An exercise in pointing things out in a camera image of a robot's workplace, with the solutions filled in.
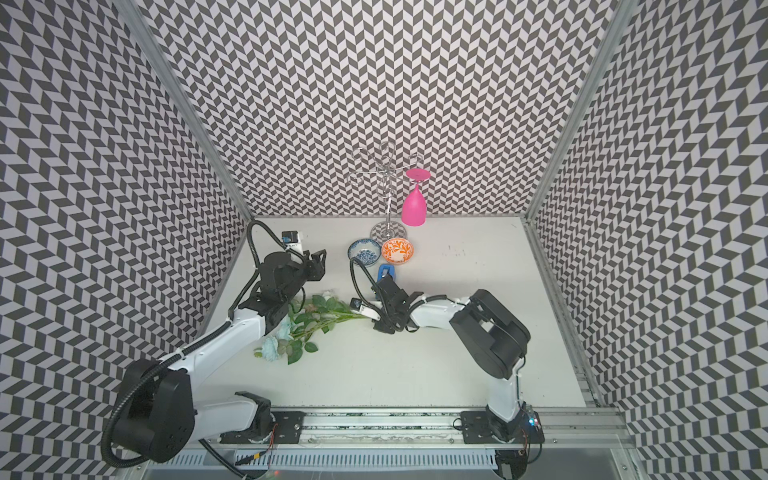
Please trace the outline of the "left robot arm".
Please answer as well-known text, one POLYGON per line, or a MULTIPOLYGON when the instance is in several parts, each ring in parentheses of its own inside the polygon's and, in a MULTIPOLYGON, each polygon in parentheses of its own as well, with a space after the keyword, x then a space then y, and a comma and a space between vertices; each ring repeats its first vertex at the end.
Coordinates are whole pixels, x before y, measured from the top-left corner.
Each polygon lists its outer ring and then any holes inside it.
POLYGON ((324 250, 267 255, 213 332, 160 359, 131 363, 103 427, 103 461, 115 468, 162 463, 190 442, 207 446, 211 438, 230 433, 248 441, 269 439, 276 421, 267 398, 247 391, 217 401, 195 396, 233 356, 277 329, 304 285, 324 277, 326 258, 324 250))

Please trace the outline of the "blue tape dispenser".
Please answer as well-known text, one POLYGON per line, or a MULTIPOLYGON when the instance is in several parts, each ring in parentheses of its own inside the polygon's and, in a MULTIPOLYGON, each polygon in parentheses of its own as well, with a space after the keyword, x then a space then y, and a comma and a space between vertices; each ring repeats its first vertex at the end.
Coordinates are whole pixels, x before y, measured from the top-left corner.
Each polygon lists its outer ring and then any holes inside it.
POLYGON ((386 277, 390 277, 392 280, 395 280, 395 266, 392 264, 384 263, 381 264, 378 268, 378 274, 377 278, 378 280, 382 280, 386 277))

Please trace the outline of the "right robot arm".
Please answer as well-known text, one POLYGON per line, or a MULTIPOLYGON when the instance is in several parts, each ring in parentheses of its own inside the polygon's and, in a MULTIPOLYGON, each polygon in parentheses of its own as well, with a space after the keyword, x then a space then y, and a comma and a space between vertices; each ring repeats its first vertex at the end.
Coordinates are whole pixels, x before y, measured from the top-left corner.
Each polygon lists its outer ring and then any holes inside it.
POLYGON ((543 444, 538 414, 522 398, 520 371, 527 364, 531 333, 494 295, 484 289, 463 298, 445 294, 408 294, 391 276, 372 290, 376 300, 361 299, 360 312, 386 333, 449 330, 489 380, 483 419, 493 440, 543 444))

